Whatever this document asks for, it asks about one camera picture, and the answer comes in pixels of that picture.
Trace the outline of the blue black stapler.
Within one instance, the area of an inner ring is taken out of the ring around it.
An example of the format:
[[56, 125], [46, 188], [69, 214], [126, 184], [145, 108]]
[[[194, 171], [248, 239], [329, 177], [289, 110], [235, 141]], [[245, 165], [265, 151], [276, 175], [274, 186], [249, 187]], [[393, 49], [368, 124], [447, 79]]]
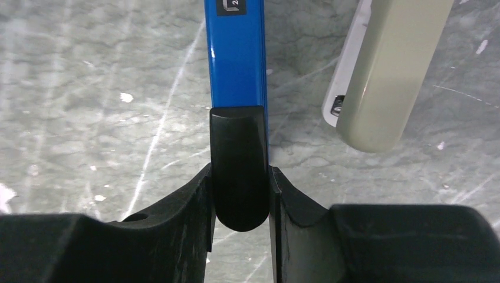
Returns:
[[205, 15], [215, 212], [247, 232], [269, 214], [264, 2], [210, 0]]

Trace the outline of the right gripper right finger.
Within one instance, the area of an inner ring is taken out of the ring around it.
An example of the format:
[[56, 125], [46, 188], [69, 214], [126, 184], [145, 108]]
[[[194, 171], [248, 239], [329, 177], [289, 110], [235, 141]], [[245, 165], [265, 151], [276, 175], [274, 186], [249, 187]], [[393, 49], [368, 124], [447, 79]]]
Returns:
[[498, 282], [499, 239], [475, 209], [325, 208], [269, 170], [275, 282]]

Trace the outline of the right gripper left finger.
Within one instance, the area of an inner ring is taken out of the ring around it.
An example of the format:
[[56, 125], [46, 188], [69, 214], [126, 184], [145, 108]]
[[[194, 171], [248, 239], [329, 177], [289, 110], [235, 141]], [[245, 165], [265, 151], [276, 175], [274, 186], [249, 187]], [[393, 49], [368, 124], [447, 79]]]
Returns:
[[121, 222], [87, 215], [1, 217], [2, 282], [203, 282], [214, 213], [210, 166]]

